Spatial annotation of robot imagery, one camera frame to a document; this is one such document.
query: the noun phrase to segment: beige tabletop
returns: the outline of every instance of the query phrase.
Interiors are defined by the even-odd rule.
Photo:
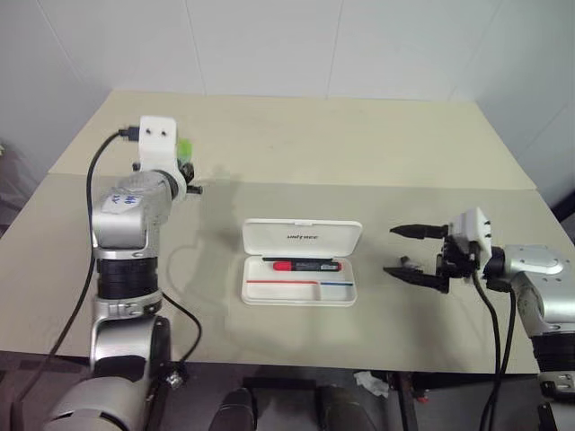
[[[331,109],[336,113],[350,109],[347,101],[285,101],[288,105],[295,104],[297,111],[309,103],[325,116]],[[222,138],[229,133],[232,140],[234,134],[242,132],[241,123],[244,121],[246,129],[252,131],[251,138],[256,141],[254,145],[258,150],[264,140],[255,134],[258,123],[261,123],[262,130],[268,130],[273,136],[270,141],[275,139],[279,142],[281,137],[270,132],[273,122],[265,122],[254,112],[258,111],[269,118],[271,111],[281,111],[281,102],[278,99],[215,98],[212,101],[194,96],[113,93],[41,183],[0,241],[0,286],[3,291],[0,349],[37,353],[48,351],[73,307],[87,269],[89,243],[83,163],[87,163],[93,149],[114,128],[137,121],[137,116],[147,111],[176,117],[180,121],[181,134],[188,132],[194,137],[198,171],[207,169],[200,174],[200,183],[205,186],[204,195],[190,196],[175,207],[164,226],[158,267],[160,287],[194,311],[204,325],[204,339],[191,360],[492,372],[491,321],[472,286],[456,281],[452,284],[451,293],[442,295],[423,287],[405,285],[382,270],[384,265],[395,265],[399,256],[407,254],[424,263],[431,271],[440,247],[438,241],[419,242],[392,235],[388,232],[391,227],[418,222],[443,224],[474,206],[481,207],[492,220],[496,244],[544,243],[567,258],[575,259],[575,250],[567,235],[480,111],[472,104],[439,103],[437,113],[434,103],[414,102],[411,111],[411,102],[387,101],[379,106],[375,101],[348,101],[350,106],[363,106],[362,109],[357,108],[356,117],[351,117],[357,121],[358,117],[365,117],[366,128],[370,129],[366,132],[367,136],[371,136],[369,139],[372,139],[373,145],[381,141],[384,149],[368,151],[359,142],[362,132],[358,129],[357,146],[338,149],[336,144],[330,145],[338,154],[335,159],[341,161],[341,166],[338,166],[341,169],[333,170],[323,161],[323,164],[316,166],[315,177],[310,180],[306,177],[306,170],[299,171],[299,167],[294,168],[296,173],[291,174],[283,172],[284,168],[277,172],[273,169],[258,172],[258,165],[273,165],[276,158],[274,152],[256,151],[250,155],[251,148],[246,136],[237,137],[243,148],[235,151]],[[180,105],[175,109],[173,104],[177,103]],[[230,106],[234,103],[242,108]],[[269,108],[264,109],[260,103],[263,106],[268,104]],[[385,110],[391,112],[388,115],[401,117],[395,112],[394,103],[397,103],[397,110],[402,111],[405,118],[411,118],[409,126],[394,126],[396,142],[411,142],[411,146],[405,144],[405,151],[401,145],[388,144],[383,139],[387,132],[381,131],[377,125],[389,124],[379,121],[379,116]],[[197,104],[207,107],[198,110]],[[368,109],[371,104],[376,113]],[[215,126],[217,121],[209,119],[206,112],[210,111],[210,105],[214,116],[225,118],[222,123],[229,126],[227,132],[223,129],[218,132]],[[227,117],[224,115],[224,105],[228,105]],[[259,110],[254,108],[255,105],[259,106]],[[293,117],[300,115],[284,109],[291,112],[286,121],[291,122]],[[193,127],[190,122],[183,122],[187,118],[197,119],[200,111],[204,112],[201,114],[204,119],[202,126]],[[435,117],[436,124],[438,118],[444,117],[441,128],[433,132],[431,122],[425,120],[425,111]],[[279,133],[285,131],[287,126],[279,124],[281,115],[277,115],[274,121]],[[459,119],[455,121],[458,126],[454,126],[458,138],[453,140],[449,139],[449,133],[444,129],[453,122],[448,119],[450,116],[453,121]],[[337,121],[334,120],[333,127],[346,128],[340,124],[345,122],[346,117],[335,117]],[[399,117],[396,117],[397,123],[402,123]],[[412,123],[417,117],[421,124]],[[462,126],[464,118],[468,118],[467,126]],[[311,123],[311,120],[306,122],[308,128]],[[357,127],[358,123],[349,126]],[[469,140],[482,136],[484,141],[472,145],[467,152],[457,150],[459,145],[466,146],[466,128],[473,132],[470,133],[473,136],[468,136]],[[316,136],[327,133],[323,129],[318,128]],[[419,138],[416,137],[416,130],[421,132]],[[288,139],[297,139],[302,133],[293,132]],[[413,171],[407,165],[399,169],[384,157],[385,148],[388,147],[392,149],[390,152],[395,160],[411,160],[404,152],[415,153],[414,142],[417,139],[420,146],[425,147],[421,151],[424,154],[427,152],[430,157],[426,136],[430,136],[429,139],[434,142],[438,155],[427,163],[414,155],[412,165],[419,166],[418,171]],[[348,138],[342,137],[338,142],[347,142]],[[320,155],[313,149],[314,143],[306,142],[319,162]],[[131,153],[131,145],[116,144],[113,146],[116,153],[112,151],[102,159],[100,172],[107,176],[95,179],[96,196],[117,180],[109,175],[129,172],[127,167],[134,160],[132,157],[136,157],[135,153]],[[212,145],[212,148],[202,149],[203,145]],[[305,153],[305,146],[301,143],[292,146]],[[478,157],[485,163],[492,157],[492,163],[498,168],[488,170],[483,175],[488,186],[482,187],[479,175],[469,175],[469,164],[463,169],[461,161],[447,163],[446,159],[453,152],[461,158]],[[364,172],[358,167],[351,169],[350,164],[344,162],[347,157],[353,157],[355,162],[352,164],[360,158],[375,168],[372,155],[384,157],[382,166],[388,171],[394,170],[395,176],[388,175],[385,170],[377,176],[375,171]],[[257,158],[259,163],[251,161],[253,158]],[[250,169],[246,169],[242,160],[238,159],[248,163]],[[448,165],[453,165],[453,170],[449,170]],[[435,169],[443,167],[444,170],[433,176],[430,166],[436,166]],[[472,167],[473,172],[478,169],[477,166]],[[464,171],[465,178],[458,179],[458,175],[464,175]],[[506,173],[501,175],[500,180],[489,182],[491,177],[498,179],[500,172]],[[405,187],[398,187],[401,184],[397,175],[403,178]],[[441,187],[437,182],[433,183],[435,187],[423,187],[426,176],[438,181]],[[355,305],[350,308],[319,308],[242,303],[242,267],[247,255],[243,252],[241,225],[249,217],[360,221],[364,225],[364,232],[350,256],[358,284]],[[503,333],[509,315],[508,298],[492,292],[488,296],[501,316]],[[87,304],[71,329],[61,349],[62,354],[88,354],[90,314]],[[162,314],[171,318],[173,350],[177,357],[189,346],[195,330],[169,304],[164,306]],[[509,372],[536,372],[531,350],[531,344],[518,323]]]

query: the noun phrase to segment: marker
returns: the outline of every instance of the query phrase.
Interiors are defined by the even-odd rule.
[[[313,261],[290,261],[283,260],[273,262],[276,271],[317,271],[337,272],[341,270],[339,262],[313,262]]]

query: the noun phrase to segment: floor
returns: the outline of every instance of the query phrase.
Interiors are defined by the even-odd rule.
[[[0,352],[0,429],[7,429],[9,400],[31,375],[40,356]],[[244,377],[288,377],[314,379],[317,384],[335,384],[348,388],[364,406],[380,431],[401,431],[402,422],[397,394],[389,399],[377,398],[356,385],[351,370],[311,367],[278,367],[258,365],[190,364],[188,383],[170,394],[163,431],[204,431],[219,402],[236,389]],[[57,361],[40,379],[25,403],[26,429],[41,429],[42,420],[52,405],[74,383],[88,375],[80,366]],[[429,402],[416,403],[420,431],[460,431],[476,429],[483,403],[491,387],[487,383],[451,389],[433,390]],[[315,431],[313,394],[310,391],[256,390],[261,413],[261,431]],[[505,382],[501,389],[496,429],[536,430],[536,406],[541,402],[534,377]]]

